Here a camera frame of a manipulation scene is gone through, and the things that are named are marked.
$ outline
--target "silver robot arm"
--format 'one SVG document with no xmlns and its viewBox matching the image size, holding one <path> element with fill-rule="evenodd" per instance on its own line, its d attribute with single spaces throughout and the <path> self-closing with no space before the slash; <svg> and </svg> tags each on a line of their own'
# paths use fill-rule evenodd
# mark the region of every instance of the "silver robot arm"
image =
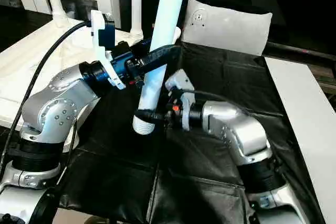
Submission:
<svg viewBox="0 0 336 224">
<path fill-rule="evenodd" d="M 179 99 L 181 108 L 173 108 L 165 116 L 138 110 L 137 117 L 151 123 L 182 122 L 186 131 L 202 128 L 204 132 L 223 140 L 237 165 L 259 223 L 284 223 L 283 220 L 286 220 L 292 224 L 309 224 L 291 186 L 275 171 L 275 159 L 267 134 L 257 119 L 230 102 L 195 102 L 194 87 L 183 69 L 168 78 L 165 86 L 171 101 L 174 101 L 173 106 L 178 104 L 176 101 Z M 279 208 L 282 206 L 290 206 L 292 211 Z"/>
<path fill-rule="evenodd" d="M 59 203 L 53 186 L 60 174 L 60 155 L 78 113 L 113 83 L 117 88 L 125 86 L 123 82 L 141 87 L 145 73 L 176 61 L 181 52 L 169 45 L 148 53 L 149 44 L 129 47 L 122 42 L 104 64 L 83 62 L 65 69 L 25 102 L 21 140 L 9 151 L 13 160 L 0 183 L 0 223 L 52 223 Z M 117 78 L 111 79 L 111 72 Z"/>
<path fill-rule="evenodd" d="M 0 183 L 0 219 L 51 223 L 58 198 L 50 187 L 60 173 L 64 141 L 80 110 L 96 98 L 76 65 L 27 100 L 20 146 Z"/>
</svg>

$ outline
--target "black cloth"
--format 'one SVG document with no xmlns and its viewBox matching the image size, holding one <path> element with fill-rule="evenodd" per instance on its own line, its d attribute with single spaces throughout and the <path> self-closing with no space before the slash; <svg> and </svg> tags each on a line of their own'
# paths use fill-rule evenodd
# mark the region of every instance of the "black cloth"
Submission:
<svg viewBox="0 0 336 224">
<path fill-rule="evenodd" d="M 224 95 L 261 122 L 311 223 L 323 223 L 264 58 L 182 46 L 180 67 L 195 89 Z M 111 90 L 97 104 L 80 129 L 61 205 L 131 223 L 247 223 L 252 211 L 244 185 L 222 142 L 197 130 L 136 135 L 139 93 Z"/>
</svg>

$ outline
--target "black plastic sheet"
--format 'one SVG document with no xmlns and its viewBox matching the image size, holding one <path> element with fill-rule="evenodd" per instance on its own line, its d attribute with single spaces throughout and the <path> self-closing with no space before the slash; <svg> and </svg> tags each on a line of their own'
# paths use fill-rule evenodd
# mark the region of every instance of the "black plastic sheet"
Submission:
<svg viewBox="0 0 336 224">
<path fill-rule="evenodd" d="M 180 67 L 195 89 L 224 95 L 261 122 L 311 223 L 323 223 L 264 58 L 182 46 Z M 134 87 L 112 90 L 97 104 L 80 129 L 61 205 L 131 223 L 248 223 L 253 211 L 221 141 L 199 130 L 135 134 L 139 94 Z"/>
</svg>

